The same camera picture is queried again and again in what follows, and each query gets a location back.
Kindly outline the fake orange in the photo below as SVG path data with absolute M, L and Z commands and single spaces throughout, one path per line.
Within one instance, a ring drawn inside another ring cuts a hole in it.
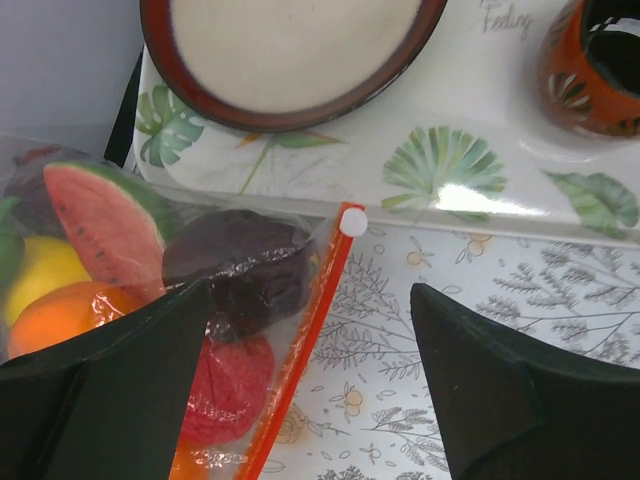
M 124 289 L 80 282 L 56 289 L 28 305 L 10 328 L 13 359 L 64 342 L 132 313 L 143 302 Z
M 205 448 L 180 440 L 176 446 L 169 480 L 207 480 L 209 469 L 205 466 Z

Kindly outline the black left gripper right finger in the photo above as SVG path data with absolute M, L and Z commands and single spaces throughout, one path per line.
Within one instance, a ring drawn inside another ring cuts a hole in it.
M 416 283 L 411 318 L 454 479 L 636 479 L 639 372 Z

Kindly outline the fake yellow lemon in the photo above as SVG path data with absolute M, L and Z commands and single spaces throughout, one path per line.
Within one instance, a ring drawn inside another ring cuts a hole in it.
M 64 286 L 90 280 L 67 241 L 50 236 L 27 237 L 21 269 L 5 297 L 4 320 L 12 327 L 35 300 Z

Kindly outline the clear zip top bag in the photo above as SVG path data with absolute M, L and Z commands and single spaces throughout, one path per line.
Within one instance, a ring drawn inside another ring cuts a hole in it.
M 1 138 L 1 475 L 255 479 L 368 225 Z

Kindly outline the fake watermelon slice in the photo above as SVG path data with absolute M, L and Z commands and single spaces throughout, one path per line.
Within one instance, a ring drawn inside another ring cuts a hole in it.
M 165 293 L 162 258 L 179 220 L 136 175 L 104 163 L 54 162 L 43 178 L 66 236 L 92 279 L 145 303 Z

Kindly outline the fake green cucumber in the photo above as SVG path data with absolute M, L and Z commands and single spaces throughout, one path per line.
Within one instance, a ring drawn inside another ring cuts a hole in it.
M 20 203 L 16 196 L 1 201 L 1 289 L 6 289 L 18 274 L 25 255 L 25 242 L 14 227 L 11 214 Z

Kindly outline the fake red strawberry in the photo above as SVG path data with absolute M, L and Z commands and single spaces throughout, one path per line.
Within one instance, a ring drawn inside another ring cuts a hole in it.
M 200 445 L 240 439 L 256 422 L 271 388 L 275 359 L 269 342 L 206 338 L 187 402 L 181 437 Z

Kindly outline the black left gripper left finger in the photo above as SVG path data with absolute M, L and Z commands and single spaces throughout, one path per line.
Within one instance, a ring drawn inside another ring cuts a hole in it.
M 168 478 L 210 314 L 198 281 L 4 363 L 2 478 Z

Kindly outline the fake dark purple fig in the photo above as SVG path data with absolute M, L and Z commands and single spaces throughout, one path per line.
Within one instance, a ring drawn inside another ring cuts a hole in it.
M 263 331 L 307 304 L 317 248 L 301 226 L 251 210 L 209 211 L 167 245 L 167 288 L 210 284 L 211 335 L 227 341 Z

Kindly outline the fake purple eggplant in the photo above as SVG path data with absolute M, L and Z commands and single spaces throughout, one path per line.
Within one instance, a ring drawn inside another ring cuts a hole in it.
M 38 147 L 15 157 L 16 170 L 5 188 L 6 196 L 20 199 L 12 211 L 13 217 L 32 234 L 63 237 L 64 228 L 49 199 L 43 169 L 52 162 L 88 158 L 88 154 L 61 145 Z

